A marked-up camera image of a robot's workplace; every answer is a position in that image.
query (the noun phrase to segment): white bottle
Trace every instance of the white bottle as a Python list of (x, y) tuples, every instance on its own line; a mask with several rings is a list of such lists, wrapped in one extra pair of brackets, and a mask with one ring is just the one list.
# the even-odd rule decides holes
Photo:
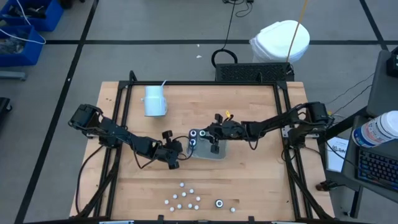
[(398, 139), (398, 111), (384, 113), (352, 133), (355, 144), (362, 147), (375, 147)]

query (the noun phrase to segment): concrete floor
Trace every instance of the concrete floor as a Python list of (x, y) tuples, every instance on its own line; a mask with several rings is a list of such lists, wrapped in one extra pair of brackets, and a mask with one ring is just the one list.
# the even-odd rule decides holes
[[(250, 15), (234, 17), (229, 38), (249, 40), (276, 21), (297, 20), (302, 4), (303, 0), (257, 0)], [(384, 40), (398, 40), (393, 22), (398, 19), (398, 2), (379, 0), (367, 4)], [(56, 30), (43, 36), (48, 40), (79, 40), (92, 5), (93, 0), (84, 4), (75, 1)], [(225, 38), (231, 8), (221, 0), (100, 0), (87, 40), (220, 40)], [(236, 10), (244, 8), (244, 4), (236, 6)], [(312, 40), (377, 40), (357, 0), (310, 1), (303, 25)], [(68, 217), (86, 139), (67, 126), (67, 121), (80, 103), (96, 103), (101, 82), (125, 80), (130, 70), (139, 80), (214, 80), (210, 57), (221, 46), (84, 45), (25, 222)], [(0, 130), (1, 223), (12, 223), (16, 217), (76, 48), (74, 44), (48, 44), (36, 66), (2, 68), (25, 71), (29, 77), (25, 82), (0, 80), (0, 96), (11, 98), (14, 107)], [(239, 62), (251, 62), (249, 44), (227, 45), (227, 49), (236, 53)], [(374, 72), (380, 50), (378, 44), (311, 45), (294, 63), (295, 79), (304, 82), (309, 101), (330, 101)], [(231, 59), (220, 55), (217, 62)], [(371, 79), (328, 105), (328, 109), (343, 106), (369, 83)], [(348, 116), (362, 108), (368, 94), (339, 114)], [(338, 218), (352, 220), (343, 215), (352, 197), (352, 191), (345, 187), (331, 192)], [(352, 221), (394, 223), (397, 210), (397, 204), (365, 190), (359, 218)]]

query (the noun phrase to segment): blue storage bin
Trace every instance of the blue storage bin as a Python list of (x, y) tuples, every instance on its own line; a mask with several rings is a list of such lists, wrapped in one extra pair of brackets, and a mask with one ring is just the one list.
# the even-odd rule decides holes
[[(36, 32), (32, 26), (14, 26), (0, 27), (4, 32), (20, 37), (21, 33), (29, 34), (29, 40), (43, 42), (43, 38)], [(10, 38), (6, 34), (0, 32), (0, 39)], [(39, 59), (43, 45), (25, 42), (24, 49), (19, 54), (0, 54), (0, 67), (35, 65)]]
[[(63, 9), (61, 5), (59, 5), (57, 0), (19, 0), (20, 4), (23, 6), (26, 2), (34, 2), (37, 4), (42, 4), (47, 6), (47, 10), (45, 12), (46, 18), (27, 18), (32, 26), (35, 27), (37, 31), (53, 31), (58, 21), (60, 20)], [(6, 5), (0, 11), (0, 18), (4, 19), (9, 25), (13, 26), (23, 26), (28, 25), (26, 23), (25, 18), (23, 17), (10, 17), (7, 16), (7, 12), (10, 10), (11, 6), (15, 6), (19, 8), (18, 2), (16, 0), (8, 0)]]

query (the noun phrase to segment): wooden tabletop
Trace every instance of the wooden tabletop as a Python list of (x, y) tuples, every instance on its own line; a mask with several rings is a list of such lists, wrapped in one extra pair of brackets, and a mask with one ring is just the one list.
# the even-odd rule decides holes
[[(111, 118), (116, 99), (117, 82), (104, 82), (97, 106)], [(307, 101), (303, 83), (288, 83), (292, 106)], [(169, 110), (166, 117), (144, 116), (144, 86), (134, 86), (127, 117), (129, 131), (138, 136), (162, 139), (161, 133), (172, 130), (174, 136), (188, 135), (190, 129), (205, 128), (214, 121), (214, 114), (234, 114), (235, 121), (263, 121), (277, 115), (271, 86), (165, 86), (164, 95)], [(121, 120), (124, 96), (118, 121)], [(183, 146), (187, 140), (180, 139)], [(308, 147), (318, 150), (316, 140), (306, 140)], [(98, 148), (98, 139), (88, 140), (85, 159)], [(180, 168), (169, 170), (163, 162), (155, 161), (140, 170), (130, 147), (123, 144), (112, 219), (155, 220), (294, 220), (286, 166), (280, 158), (280, 131), (267, 133), (253, 151), (245, 141), (229, 141), (227, 156), (222, 161), (191, 158), (180, 161)], [(103, 149), (87, 163), (80, 183), (80, 209), (90, 200), (100, 179), (104, 158)], [(328, 192), (319, 192), (315, 185), (325, 180), (320, 156), (302, 149), (302, 161), (309, 191), (323, 209), (334, 217)], [(139, 157), (141, 164), (148, 161)], [(195, 193), (181, 197), (182, 192)], [(301, 216), (305, 217), (302, 194), (298, 190)], [(104, 214), (108, 192), (104, 193), (101, 213)], [(215, 207), (215, 200), (224, 201), (223, 208)], [(177, 204), (183, 208), (177, 210)], [(199, 210), (188, 209), (188, 203)], [(235, 213), (229, 209), (236, 208)], [(71, 215), (75, 215), (72, 206)]]

